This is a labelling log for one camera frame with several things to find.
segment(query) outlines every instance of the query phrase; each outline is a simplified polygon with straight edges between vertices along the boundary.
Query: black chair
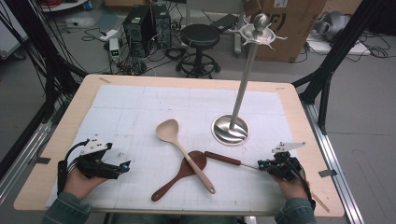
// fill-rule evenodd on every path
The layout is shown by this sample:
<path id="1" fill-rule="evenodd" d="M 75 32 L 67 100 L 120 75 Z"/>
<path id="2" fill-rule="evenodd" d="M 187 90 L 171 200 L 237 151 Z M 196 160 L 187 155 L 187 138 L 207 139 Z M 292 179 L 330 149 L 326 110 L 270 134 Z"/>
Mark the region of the black chair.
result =
<path id="1" fill-rule="evenodd" d="M 191 48 L 195 48 L 196 52 L 184 56 L 177 64 L 176 70 L 183 70 L 186 77 L 203 77 L 209 76 L 212 79 L 213 71 L 219 72 L 221 67 L 209 55 L 203 54 L 205 49 L 211 49 L 219 43 L 219 32 L 204 24 L 192 24 L 186 26 L 180 32 L 181 41 Z"/>

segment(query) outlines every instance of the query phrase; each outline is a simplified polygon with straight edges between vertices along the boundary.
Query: wooden table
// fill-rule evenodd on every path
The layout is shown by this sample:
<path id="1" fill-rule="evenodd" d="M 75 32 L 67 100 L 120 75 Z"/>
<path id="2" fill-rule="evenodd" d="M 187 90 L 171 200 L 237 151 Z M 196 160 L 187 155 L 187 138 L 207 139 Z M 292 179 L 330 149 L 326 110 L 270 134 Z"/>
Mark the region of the wooden table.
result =
<path id="1" fill-rule="evenodd" d="M 35 166 L 14 203 L 17 210 L 42 211 L 47 209 L 45 204 L 57 177 L 57 162 L 64 158 L 73 144 L 78 128 L 90 109 L 98 89 L 102 85 L 108 84 L 223 90 L 238 90 L 239 87 L 239 81 L 231 80 L 105 75 L 85 77 L 41 155 L 44 158 L 51 158 L 49 164 Z M 317 200 L 315 215 L 317 217 L 343 216 L 345 211 L 332 179 L 329 176 L 321 177 L 318 174 L 320 171 L 327 170 L 327 166 L 294 87 L 289 83 L 249 82 L 247 91 L 278 93 L 293 140 L 306 142 L 306 147 L 297 149 L 297 153 L 308 176 L 311 191 L 315 195 L 314 199 Z"/>

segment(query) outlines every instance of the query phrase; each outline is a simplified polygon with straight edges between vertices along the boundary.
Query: power strip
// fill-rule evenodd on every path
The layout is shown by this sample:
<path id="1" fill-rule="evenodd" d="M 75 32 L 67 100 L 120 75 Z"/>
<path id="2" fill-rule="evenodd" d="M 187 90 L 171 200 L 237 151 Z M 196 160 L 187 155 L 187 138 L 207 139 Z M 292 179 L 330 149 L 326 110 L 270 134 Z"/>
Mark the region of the power strip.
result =
<path id="1" fill-rule="evenodd" d="M 111 36 L 115 35 L 117 33 L 116 30 L 110 30 L 109 32 L 106 33 L 106 35 L 102 35 L 99 37 L 101 40 L 107 41 Z"/>

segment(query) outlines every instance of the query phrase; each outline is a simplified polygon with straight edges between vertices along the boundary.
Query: sleeve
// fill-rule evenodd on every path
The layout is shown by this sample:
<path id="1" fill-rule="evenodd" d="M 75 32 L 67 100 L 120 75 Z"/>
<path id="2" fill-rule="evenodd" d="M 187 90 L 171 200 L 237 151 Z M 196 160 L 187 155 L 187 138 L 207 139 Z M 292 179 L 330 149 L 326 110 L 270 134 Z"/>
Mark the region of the sleeve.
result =
<path id="1" fill-rule="evenodd" d="M 75 195 L 62 192 L 46 212 L 41 223 L 84 223 L 90 215 L 91 208 L 90 204 L 81 204 Z"/>
<path id="2" fill-rule="evenodd" d="M 314 224 L 317 223 L 311 203 L 307 199 L 294 198 L 285 203 L 275 216 L 277 224 Z"/>

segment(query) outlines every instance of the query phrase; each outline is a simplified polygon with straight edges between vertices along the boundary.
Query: cardboard box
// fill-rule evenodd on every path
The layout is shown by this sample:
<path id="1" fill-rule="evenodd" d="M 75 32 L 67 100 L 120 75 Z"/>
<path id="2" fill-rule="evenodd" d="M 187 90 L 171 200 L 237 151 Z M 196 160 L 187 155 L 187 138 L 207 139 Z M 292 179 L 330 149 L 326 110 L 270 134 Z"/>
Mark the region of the cardboard box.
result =
<path id="1" fill-rule="evenodd" d="M 105 0 L 108 7 L 132 7 L 134 5 L 149 6 L 149 0 Z"/>
<path id="2" fill-rule="evenodd" d="M 245 4 L 245 14 L 254 19 L 262 12 L 271 20 L 271 30 L 287 40 L 275 40 L 271 46 L 259 46 L 256 60 L 295 62 L 311 32 L 326 0 L 250 0 Z"/>
<path id="3" fill-rule="evenodd" d="M 360 4 L 361 0 L 327 0 L 322 12 L 340 11 L 347 15 L 353 15 Z"/>

